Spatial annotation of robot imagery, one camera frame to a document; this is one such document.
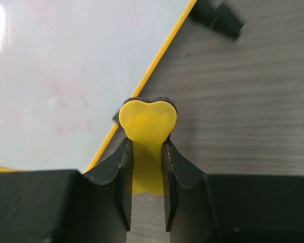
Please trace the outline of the yellow framed whiteboard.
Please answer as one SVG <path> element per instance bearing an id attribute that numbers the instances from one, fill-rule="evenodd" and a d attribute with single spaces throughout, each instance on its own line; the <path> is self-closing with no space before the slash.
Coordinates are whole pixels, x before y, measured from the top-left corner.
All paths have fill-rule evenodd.
<path id="1" fill-rule="evenodd" d="M 188 16 L 244 25 L 226 1 L 0 1 L 0 171 L 92 167 Z"/>

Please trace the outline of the yellow black eraser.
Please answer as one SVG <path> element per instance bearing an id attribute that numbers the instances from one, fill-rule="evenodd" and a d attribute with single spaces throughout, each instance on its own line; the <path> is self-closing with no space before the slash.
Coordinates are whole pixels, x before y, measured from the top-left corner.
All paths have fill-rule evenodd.
<path id="1" fill-rule="evenodd" d="M 119 123 L 133 151 L 134 194 L 164 194 L 162 147 L 177 121 L 177 109 L 168 98 L 127 99 L 119 111 Z"/>

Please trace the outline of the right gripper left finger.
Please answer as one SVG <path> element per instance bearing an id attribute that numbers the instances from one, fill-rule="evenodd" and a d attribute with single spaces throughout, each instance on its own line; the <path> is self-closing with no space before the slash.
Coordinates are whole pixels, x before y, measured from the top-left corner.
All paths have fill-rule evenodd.
<path id="1" fill-rule="evenodd" d="M 0 172 L 0 242 L 126 242 L 132 143 L 86 173 Z"/>

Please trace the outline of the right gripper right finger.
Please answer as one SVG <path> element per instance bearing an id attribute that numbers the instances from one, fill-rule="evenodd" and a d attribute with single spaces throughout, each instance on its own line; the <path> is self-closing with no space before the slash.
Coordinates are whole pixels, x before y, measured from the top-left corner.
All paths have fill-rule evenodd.
<path id="1" fill-rule="evenodd" d="M 206 174 L 170 140 L 162 161 L 171 242 L 304 242 L 304 176 Z"/>

